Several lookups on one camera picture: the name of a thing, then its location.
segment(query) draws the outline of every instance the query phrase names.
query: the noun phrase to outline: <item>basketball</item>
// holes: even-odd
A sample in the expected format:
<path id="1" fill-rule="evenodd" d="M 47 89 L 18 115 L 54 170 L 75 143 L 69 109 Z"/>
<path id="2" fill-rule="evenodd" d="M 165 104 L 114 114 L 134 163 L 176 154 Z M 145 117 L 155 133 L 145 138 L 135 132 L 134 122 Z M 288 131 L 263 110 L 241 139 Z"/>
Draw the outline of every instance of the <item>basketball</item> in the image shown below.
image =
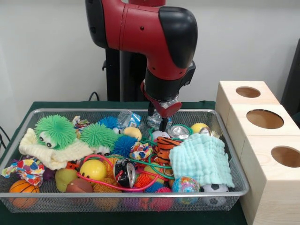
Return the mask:
<path id="1" fill-rule="evenodd" d="M 33 186 L 26 180 L 18 180 L 10 189 L 10 193 L 39 193 L 39 187 Z M 37 198 L 10 198 L 11 203 L 19 209 L 28 209 L 32 207 Z"/>

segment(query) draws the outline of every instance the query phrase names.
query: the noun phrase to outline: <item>metal basket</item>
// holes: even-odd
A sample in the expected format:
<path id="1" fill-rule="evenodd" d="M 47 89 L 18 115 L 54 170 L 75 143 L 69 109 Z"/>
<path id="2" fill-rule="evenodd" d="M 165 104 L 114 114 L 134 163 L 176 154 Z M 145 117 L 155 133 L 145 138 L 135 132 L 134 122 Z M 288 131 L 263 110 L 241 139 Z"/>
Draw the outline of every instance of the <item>metal basket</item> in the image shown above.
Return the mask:
<path id="1" fill-rule="evenodd" d="M 13 159 L 19 159 L 18 145 L 28 128 L 34 128 L 37 121 L 49 115 L 59 114 L 72 120 L 80 115 L 91 123 L 106 116 L 117 117 L 123 109 L 39 109 L 31 112 L 20 132 L 8 149 L 0 165 L 0 171 L 10 166 Z M 147 123 L 147 110 L 134 110 Z M 95 212 L 95 211 L 202 211 L 230 210 L 240 196 L 249 190 L 248 181 L 235 154 L 233 145 L 220 116 L 214 110 L 182 109 L 172 117 L 173 124 L 191 126 L 194 123 L 206 123 L 211 130 L 223 134 L 225 151 L 229 155 L 229 165 L 235 188 L 226 193 L 60 193 L 55 181 L 45 181 L 41 193 L 9 193 L 11 185 L 18 180 L 13 174 L 9 179 L 0 176 L 0 199 L 11 212 Z M 24 198 L 32 202 L 30 208 L 16 208 L 13 200 Z M 187 198 L 193 204 L 186 204 Z"/>

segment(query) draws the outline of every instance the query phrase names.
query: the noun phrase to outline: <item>wooden box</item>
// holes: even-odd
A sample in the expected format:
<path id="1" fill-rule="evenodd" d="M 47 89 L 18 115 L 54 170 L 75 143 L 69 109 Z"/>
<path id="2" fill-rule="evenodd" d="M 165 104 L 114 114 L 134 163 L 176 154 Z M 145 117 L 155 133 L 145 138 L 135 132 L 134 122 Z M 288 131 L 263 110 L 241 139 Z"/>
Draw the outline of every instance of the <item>wooden box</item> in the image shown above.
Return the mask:
<path id="1" fill-rule="evenodd" d="M 300 136 L 248 136 L 240 162 L 250 191 L 240 198 L 249 225 L 300 224 Z"/>
<path id="2" fill-rule="evenodd" d="M 231 105 L 226 128 L 239 158 L 247 136 L 300 136 L 282 105 Z"/>
<path id="3" fill-rule="evenodd" d="M 216 111 L 225 125 L 232 104 L 279 105 L 280 103 L 263 81 L 220 81 Z"/>

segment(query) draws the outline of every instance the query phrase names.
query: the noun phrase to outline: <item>green table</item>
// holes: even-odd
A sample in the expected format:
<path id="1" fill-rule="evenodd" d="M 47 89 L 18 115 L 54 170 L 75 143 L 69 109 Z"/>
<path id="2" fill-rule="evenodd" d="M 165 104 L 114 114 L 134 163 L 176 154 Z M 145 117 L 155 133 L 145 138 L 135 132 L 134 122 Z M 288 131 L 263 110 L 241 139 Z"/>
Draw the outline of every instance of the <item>green table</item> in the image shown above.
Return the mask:
<path id="1" fill-rule="evenodd" d="M 209 108 L 213 109 L 214 102 L 185 102 L 183 108 Z M 39 108 L 147 108 L 147 102 L 34 102 L 27 115 Z M 15 139 L 20 127 L 16 130 Z M 230 211 L 195 211 L 195 212 L 98 212 L 98 213 L 10 213 L 0 202 L 0 224 L 134 224 L 135 220 L 142 224 L 184 224 L 184 225 L 246 225 L 245 217 L 237 202 Z"/>

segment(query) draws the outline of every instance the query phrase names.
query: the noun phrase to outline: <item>light blue towel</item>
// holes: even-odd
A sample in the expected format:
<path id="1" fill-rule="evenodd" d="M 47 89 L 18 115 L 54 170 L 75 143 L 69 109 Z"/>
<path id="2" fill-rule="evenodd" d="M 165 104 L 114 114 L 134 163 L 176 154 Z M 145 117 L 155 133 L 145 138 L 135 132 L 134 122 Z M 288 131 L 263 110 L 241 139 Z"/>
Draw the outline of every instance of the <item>light blue towel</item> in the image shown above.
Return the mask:
<path id="1" fill-rule="evenodd" d="M 175 179 L 192 177 L 201 186 L 224 184 L 234 188 L 225 144 L 218 138 L 194 134 L 170 151 Z"/>

